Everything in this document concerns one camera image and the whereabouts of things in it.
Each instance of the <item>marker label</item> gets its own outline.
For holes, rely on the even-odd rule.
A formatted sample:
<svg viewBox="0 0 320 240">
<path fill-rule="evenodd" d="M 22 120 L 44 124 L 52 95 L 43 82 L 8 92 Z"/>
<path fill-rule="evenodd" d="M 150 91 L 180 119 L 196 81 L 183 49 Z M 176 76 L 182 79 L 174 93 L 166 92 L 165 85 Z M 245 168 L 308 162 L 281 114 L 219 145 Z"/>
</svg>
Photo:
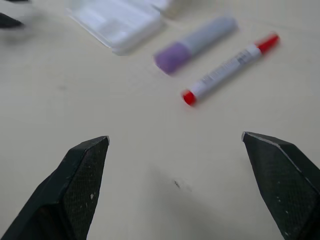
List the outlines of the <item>marker label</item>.
<svg viewBox="0 0 320 240">
<path fill-rule="evenodd" d="M 251 63 L 260 55 L 261 52 L 256 45 L 252 44 L 248 46 L 237 56 L 231 58 L 216 70 L 203 77 L 193 85 L 190 91 L 197 99 L 204 97 L 207 93 L 212 91 L 213 88 L 217 87 L 224 79 L 239 71 L 244 65 Z"/>
</svg>

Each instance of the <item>purple cap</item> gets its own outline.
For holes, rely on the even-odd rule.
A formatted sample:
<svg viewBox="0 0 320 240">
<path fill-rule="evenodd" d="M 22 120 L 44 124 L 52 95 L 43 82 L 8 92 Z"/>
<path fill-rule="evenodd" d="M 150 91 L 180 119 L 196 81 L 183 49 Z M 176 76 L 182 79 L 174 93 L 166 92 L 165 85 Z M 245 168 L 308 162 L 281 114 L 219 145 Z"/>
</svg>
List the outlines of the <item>purple cap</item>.
<svg viewBox="0 0 320 240">
<path fill-rule="evenodd" d="M 191 54 L 183 44 L 176 42 L 154 56 L 155 64 L 166 74 L 172 74 L 186 64 Z"/>
</svg>

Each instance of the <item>gray glue stick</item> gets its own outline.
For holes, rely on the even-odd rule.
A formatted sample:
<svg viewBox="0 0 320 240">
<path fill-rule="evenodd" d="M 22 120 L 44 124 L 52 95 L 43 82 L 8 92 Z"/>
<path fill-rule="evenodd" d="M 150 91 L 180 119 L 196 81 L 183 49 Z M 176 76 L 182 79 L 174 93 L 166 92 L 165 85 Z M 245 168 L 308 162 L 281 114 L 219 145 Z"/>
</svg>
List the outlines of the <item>gray glue stick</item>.
<svg viewBox="0 0 320 240">
<path fill-rule="evenodd" d="M 193 56 L 236 28 L 237 21 L 233 17 L 218 17 L 157 53 L 154 56 L 155 64 L 166 74 L 172 74 Z"/>
</svg>

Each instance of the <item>black object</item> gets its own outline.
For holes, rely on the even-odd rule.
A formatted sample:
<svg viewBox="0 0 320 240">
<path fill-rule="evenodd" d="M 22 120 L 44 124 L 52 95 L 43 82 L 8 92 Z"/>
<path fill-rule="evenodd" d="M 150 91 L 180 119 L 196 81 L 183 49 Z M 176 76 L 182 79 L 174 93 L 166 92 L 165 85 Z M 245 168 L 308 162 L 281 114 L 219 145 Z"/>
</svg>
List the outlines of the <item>black object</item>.
<svg viewBox="0 0 320 240">
<path fill-rule="evenodd" d="M 285 240 L 320 240 L 320 170 L 292 143 L 244 132 L 252 169 Z"/>
<path fill-rule="evenodd" d="M 109 138 L 70 149 L 33 192 L 1 240 L 85 240 L 94 217 Z"/>
<path fill-rule="evenodd" d="M 6 0 L 11 3 L 29 3 L 29 0 Z M 0 12 L 0 29 L 22 28 L 24 24 L 8 15 Z"/>
<path fill-rule="evenodd" d="M 15 29 L 22 26 L 24 26 L 22 22 L 0 12 L 0 29 Z"/>
</svg>

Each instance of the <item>white plastic container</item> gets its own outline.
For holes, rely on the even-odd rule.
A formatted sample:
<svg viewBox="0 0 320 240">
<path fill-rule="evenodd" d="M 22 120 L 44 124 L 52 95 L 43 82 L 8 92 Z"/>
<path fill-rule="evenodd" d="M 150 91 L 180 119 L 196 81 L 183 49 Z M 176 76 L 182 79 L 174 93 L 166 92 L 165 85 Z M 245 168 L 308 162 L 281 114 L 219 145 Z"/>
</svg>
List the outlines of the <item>white plastic container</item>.
<svg viewBox="0 0 320 240">
<path fill-rule="evenodd" d="M 164 25 L 144 0 L 72 0 L 70 16 L 117 55 L 126 54 Z"/>
</svg>

